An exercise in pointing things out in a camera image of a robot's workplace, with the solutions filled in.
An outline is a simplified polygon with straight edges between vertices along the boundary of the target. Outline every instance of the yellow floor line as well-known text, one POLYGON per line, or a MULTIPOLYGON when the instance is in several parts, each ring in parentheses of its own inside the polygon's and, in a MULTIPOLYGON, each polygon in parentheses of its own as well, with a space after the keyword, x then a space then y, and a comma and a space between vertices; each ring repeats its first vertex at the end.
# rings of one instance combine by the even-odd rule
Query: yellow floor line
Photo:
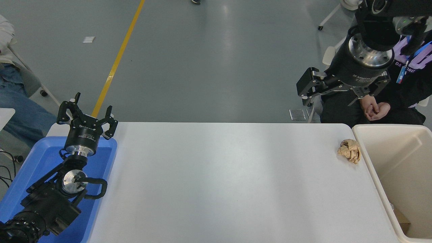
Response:
POLYGON ((135 27, 135 23, 137 22, 138 16, 140 16, 141 9, 143 8, 143 4, 145 1, 146 0, 141 0, 137 8, 137 11, 135 12, 135 16, 133 16, 132 23, 130 23, 129 29, 127 30, 126 36, 124 37, 120 50, 117 53, 117 57, 115 58, 114 64, 112 65, 108 78, 105 81, 105 85, 101 91, 101 94, 99 95, 95 108, 93 109, 92 117, 97 117, 99 114, 99 110, 101 109, 102 103, 104 102, 105 96, 111 85, 112 78, 114 77, 115 71, 117 70, 118 64, 120 63, 121 57, 123 56, 124 50, 126 49, 127 43, 129 42, 130 35, 132 34, 133 28, 135 27))

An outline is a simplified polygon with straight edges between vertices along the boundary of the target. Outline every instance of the white table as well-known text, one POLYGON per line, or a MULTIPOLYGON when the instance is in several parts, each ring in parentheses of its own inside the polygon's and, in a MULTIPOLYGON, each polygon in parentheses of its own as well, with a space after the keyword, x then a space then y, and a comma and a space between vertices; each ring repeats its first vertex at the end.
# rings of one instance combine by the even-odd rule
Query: white table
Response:
POLYGON ((0 131, 4 128, 4 126, 6 126, 13 114, 15 114, 15 109, 0 108, 0 131))
POLYGON ((91 243, 399 242, 364 160, 337 155, 348 126, 121 122, 114 138, 91 243))

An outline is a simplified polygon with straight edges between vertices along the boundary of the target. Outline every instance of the gray floor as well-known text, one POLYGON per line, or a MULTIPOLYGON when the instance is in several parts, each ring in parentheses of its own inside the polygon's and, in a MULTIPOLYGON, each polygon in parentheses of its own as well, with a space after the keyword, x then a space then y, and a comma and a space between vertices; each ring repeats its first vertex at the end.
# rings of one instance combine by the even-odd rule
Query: gray floor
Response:
MULTIPOLYGON (((0 14, 44 85, 60 101, 81 92, 90 114, 139 2, 2 1, 0 14), (83 44, 85 36, 96 39, 83 44)), ((146 0, 99 116, 113 105, 128 122, 294 122, 289 109, 305 109, 296 82, 324 67, 325 49, 351 24, 353 12, 339 10, 317 30, 338 3, 146 0)), ((431 106, 421 109, 429 128, 431 106)))

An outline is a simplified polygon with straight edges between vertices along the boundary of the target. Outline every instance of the person's hands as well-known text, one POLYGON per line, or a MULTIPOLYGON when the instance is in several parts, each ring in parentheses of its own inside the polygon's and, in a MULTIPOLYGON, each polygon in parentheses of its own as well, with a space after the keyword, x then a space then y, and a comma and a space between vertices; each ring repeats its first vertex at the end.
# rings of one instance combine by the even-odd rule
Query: person's hands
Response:
POLYGON ((378 104, 379 111, 375 112, 372 109, 372 106, 367 109, 366 118, 370 121, 376 121, 379 120, 387 115, 387 113, 390 111, 390 104, 386 102, 381 102, 378 104))
POLYGON ((363 113, 368 120, 370 120, 370 117, 378 114, 379 106, 375 100, 375 97, 366 95, 363 99, 360 99, 359 101, 360 107, 362 108, 363 113))
POLYGON ((375 97, 370 96, 370 95, 366 95, 364 98, 359 99, 360 101, 360 106, 363 110, 363 112, 365 113, 365 115, 369 112, 366 112, 368 109, 373 109, 375 110, 375 112, 379 112, 379 107, 378 104, 375 100, 375 97))

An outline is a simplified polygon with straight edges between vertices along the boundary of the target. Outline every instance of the seated person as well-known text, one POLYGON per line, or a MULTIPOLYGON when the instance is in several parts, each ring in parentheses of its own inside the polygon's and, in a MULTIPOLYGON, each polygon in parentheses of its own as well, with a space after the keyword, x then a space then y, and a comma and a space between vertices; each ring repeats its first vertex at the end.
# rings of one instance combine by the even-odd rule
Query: seated person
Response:
POLYGON ((56 122, 56 117, 27 97, 8 49, 13 37, 13 25, 0 15, 0 108, 15 109, 4 130, 32 147, 56 122))
POLYGON ((322 96, 322 123, 344 123, 350 127, 356 124, 385 123, 423 125, 426 117, 418 112, 416 104, 432 95, 432 31, 426 35, 420 52, 411 58, 402 82, 397 83, 401 68, 407 56, 400 50, 407 45, 408 38, 402 37, 395 45, 394 62, 388 68, 390 83, 376 97, 369 95, 348 104, 356 98, 352 90, 322 96))

